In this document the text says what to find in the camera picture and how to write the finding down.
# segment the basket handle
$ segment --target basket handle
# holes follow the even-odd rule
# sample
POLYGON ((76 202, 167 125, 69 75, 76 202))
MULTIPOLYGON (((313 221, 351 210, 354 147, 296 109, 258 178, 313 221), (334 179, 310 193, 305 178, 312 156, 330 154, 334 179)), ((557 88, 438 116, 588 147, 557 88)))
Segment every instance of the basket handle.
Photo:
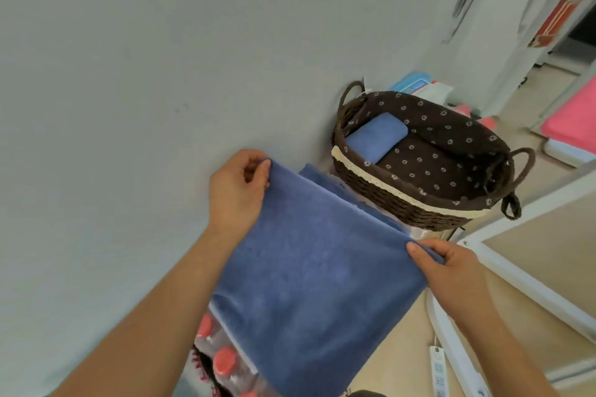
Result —
POLYGON ((339 100, 339 107, 337 108, 337 122, 341 122, 341 118, 343 117, 344 111, 344 101, 346 100, 347 94, 352 91, 352 89, 356 86, 359 86, 362 89, 362 92, 366 91, 364 88, 364 79, 363 80, 354 80, 351 84, 349 84, 346 88, 346 91, 343 92, 341 95, 341 99, 339 100))
POLYGON ((513 152, 510 152, 509 154, 507 154, 507 161, 509 162, 511 167, 511 176, 515 176, 513 157, 520 153, 527 154, 526 166, 521 170, 521 173, 518 175, 518 177, 503 189, 505 196, 503 197, 503 201, 501 202, 501 212, 509 220, 517 220, 522 216, 522 205, 515 193, 515 189, 519 184, 521 184, 524 181, 524 179, 527 177, 528 173, 530 173, 530 170, 534 167, 534 164, 536 163, 536 152, 532 148, 519 148, 513 152), (509 208, 511 208, 511 215, 507 213, 507 209, 509 208))

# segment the pink mat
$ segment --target pink mat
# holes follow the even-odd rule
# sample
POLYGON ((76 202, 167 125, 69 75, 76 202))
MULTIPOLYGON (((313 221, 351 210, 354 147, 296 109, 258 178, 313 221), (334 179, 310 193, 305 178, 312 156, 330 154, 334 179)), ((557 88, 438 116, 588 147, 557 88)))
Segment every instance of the pink mat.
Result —
POLYGON ((596 77, 544 122, 547 137, 596 154, 596 77))

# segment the tiled floor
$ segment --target tiled floor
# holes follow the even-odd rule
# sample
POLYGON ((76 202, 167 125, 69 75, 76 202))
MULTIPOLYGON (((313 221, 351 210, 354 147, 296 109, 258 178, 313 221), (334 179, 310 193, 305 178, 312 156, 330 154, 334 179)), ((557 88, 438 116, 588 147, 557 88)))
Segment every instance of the tiled floor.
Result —
MULTIPOLYGON (((511 149, 530 146, 538 152, 534 170, 517 191, 522 202, 524 198, 573 170, 572 167, 540 153, 544 139, 530 133, 525 127, 531 125, 540 111, 575 78, 569 72, 548 65, 533 69, 527 83, 515 93, 501 113, 495 132, 511 149)), ((524 163, 525 158, 518 156, 516 169, 521 169, 524 163)), ((490 239, 487 244, 596 315, 596 306, 591 297, 596 288, 596 274, 589 272, 596 263, 596 249, 591 244, 596 231, 592 228, 593 221, 590 221, 595 208, 596 198, 586 197, 568 208, 566 214, 554 213, 558 219, 537 219, 527 226, 520 226, 490 239), (578 237, 585 239, 585 244, 578 244, 578 237), (582 261, 588 250, 591 260, 582 261)), ((471 222, 466 228, 473 230, 481 222, 498 215, 499 209, 495 207, 484 220, 471 222)), ((543 370, 552 370, 596 356, 596 346, 503 279, 488 271, 487 279, 504 320, 543 370)), ((423 297, 418 299, 370 357, 355 377, 350 387, 352 391, 369 389, 388 397, 432 395, 428 346, 434 336, 423 297)), ((452 370, 449 371, 448 381, 452 397, 463 395, 452 370)), ((584 394, 588 392, 586 389, 592 390, 590 395, 596 395, 590 385, 565 390, 562 395, 583 397, 587 395, 584 394)))

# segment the left hand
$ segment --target left hand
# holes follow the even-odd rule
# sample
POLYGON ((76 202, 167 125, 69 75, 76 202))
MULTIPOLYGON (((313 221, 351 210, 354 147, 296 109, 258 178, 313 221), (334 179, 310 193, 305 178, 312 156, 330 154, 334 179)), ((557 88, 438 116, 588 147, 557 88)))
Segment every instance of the left hand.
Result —
POLYGON ((209 228, 238 243, 256 223, 269 187, 271 160, 253 149, 236 152, 209 181, 209 228))

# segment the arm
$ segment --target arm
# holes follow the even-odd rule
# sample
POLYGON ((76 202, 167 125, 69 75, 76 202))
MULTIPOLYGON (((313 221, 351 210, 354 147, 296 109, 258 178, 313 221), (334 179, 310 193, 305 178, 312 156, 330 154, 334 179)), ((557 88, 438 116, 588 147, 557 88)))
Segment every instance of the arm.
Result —
POLYGON ((169 397, 232 252, 259 216, 270 160, 242 150, 211 176, 198 241, 58 386, 53 397, 169 397))
POLYGON ((420 246, 408 243, 408 253, 426 276, 430 290, 474 349, 493 395, 557 397, 499 316, 476 254, 444 240, 420 243, 445 258, 444 265, 437 264, 420 246))

